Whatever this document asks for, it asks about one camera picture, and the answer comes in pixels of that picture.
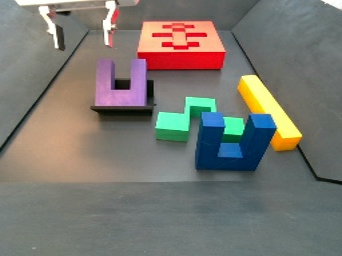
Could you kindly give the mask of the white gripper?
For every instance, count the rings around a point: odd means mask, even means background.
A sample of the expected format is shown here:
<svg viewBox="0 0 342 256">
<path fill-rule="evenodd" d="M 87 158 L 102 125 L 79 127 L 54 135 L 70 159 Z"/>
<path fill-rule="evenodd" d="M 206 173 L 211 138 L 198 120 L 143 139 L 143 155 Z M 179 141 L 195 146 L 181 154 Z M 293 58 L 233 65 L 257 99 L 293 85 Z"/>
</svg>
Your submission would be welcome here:
<svg viewBox="0 0 342 256">
<path fill-rule="evenodd" d="M 54 47 L 58 50 L 66 50 L 64 44 L 64 31 L 63 28 L 55 23 L 56 12 L 51 10 L 48 6 L 43 5 L 63 5 L 63 4 L 79 4 L 79 3 L 105 3 L 106 9 L 109 10 L 107 16 L 102 21 L 103 26 L 103 39 L 105 45 L 111 47 L 111 34 L 113 27 L 115 23 L 113 22 L 113 17 L 115 16 L 115 11 L 118 10 L 118 5 L 121 6 L 137 6 L 139 0 L 15 0 L 20 6 L 40 6 L 39 13 L 48 25 L 47 32 L 52 35 Z"/>
</svg>

